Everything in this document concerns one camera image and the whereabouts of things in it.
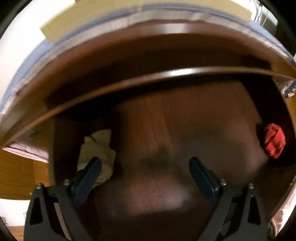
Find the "wooden drawer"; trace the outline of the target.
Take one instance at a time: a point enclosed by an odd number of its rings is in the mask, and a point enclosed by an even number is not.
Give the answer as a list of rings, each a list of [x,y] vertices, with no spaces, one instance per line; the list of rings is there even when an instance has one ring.
[[[295,175],[295,132],[276,85],[227,81],[167,89],[141,86],[76,105],[56,117],[56,181],[74,175],[86,136],[111,130],[113,175],[78,206],[93,240],[194,240],[214,209],[189,160],[198,157],[230,184],[254,183],[266,219]],[[264,128],[285,134],[277,159],[264,150]]]

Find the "dark wooden dresser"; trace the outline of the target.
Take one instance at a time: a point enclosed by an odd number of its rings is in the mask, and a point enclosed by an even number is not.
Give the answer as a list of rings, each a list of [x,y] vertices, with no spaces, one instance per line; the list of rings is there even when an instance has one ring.
[[[103,34],[50,61],[16,94],[1,146],[65,109],[157,78],[260,73],[295,78],[295,64],[243,33],[204,21],[148,21]]]

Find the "shallow cardboard tray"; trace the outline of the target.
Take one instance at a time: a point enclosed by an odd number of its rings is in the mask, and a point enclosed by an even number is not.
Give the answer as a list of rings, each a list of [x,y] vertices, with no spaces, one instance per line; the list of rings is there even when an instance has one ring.
[[[251,11],[234,1],[78,1],[41,28],[57,43],[79,28],[98,21],[119,19],[116,29],[150,20],[196,20],[199,14],[217,14],[250,21]]]

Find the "blue plaid cloth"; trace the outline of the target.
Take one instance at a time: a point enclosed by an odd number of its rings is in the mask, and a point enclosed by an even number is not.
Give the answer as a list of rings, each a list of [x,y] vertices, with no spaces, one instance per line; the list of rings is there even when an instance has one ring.
[[[285,57],[287,60],[293,60],[291,54],[288,53],[288,51],[282,44],[279,43],[278,40],[275,39],[275,37],[268,33],[266,29],[254,22],[246,22],[217,14],[203,13],[198,16],[199,17],[196,20],[186,19],[186,21],[204,21],[206,23],[227,27],[239,33],[243,33],[252,39],[258,40],[265,47],[276,51],[276,53]],[[47,39],[41,42],[41,44],[39,44],[32,53],[29,54],[27,59],[23,62],[12,78],[1,101],[1,115],[5,115],[8,109],[12,106],[13,101],[16,99],[17,92],[27,85],[32,78],[41,71],[42,68],[50,63],[50,61],[57,59],[67,50],[94,39],[95,37],[116,32],[135,25],[133,24],[116,29],[115,25],[117,23],[119,23],[119,19],[112,21],[98,21],[96,24],[91,23],[84,28],[75,30],[73,33],[64,37],[57,43],[50,43]]]

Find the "white dotted underwear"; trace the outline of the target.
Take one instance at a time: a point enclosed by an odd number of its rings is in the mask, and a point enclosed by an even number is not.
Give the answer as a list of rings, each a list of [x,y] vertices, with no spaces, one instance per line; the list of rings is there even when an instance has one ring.
[[[110,148],[111,130],[99,130],[90,136],[84,137],[81,146],[77,170],[86,167],[93,157],[98,157],[102,163],[99,176],[96,178],[93,188],[104,184],[113,174],[113,165],[116,152]]]

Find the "small red rolled garment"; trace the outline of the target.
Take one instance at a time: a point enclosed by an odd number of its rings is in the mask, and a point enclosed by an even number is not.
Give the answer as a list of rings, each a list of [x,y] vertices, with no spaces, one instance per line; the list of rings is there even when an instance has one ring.
[[[285,134],[279,125],[271,123],[264,128],[264,150],[267,156],[277,159],[285,148]]]

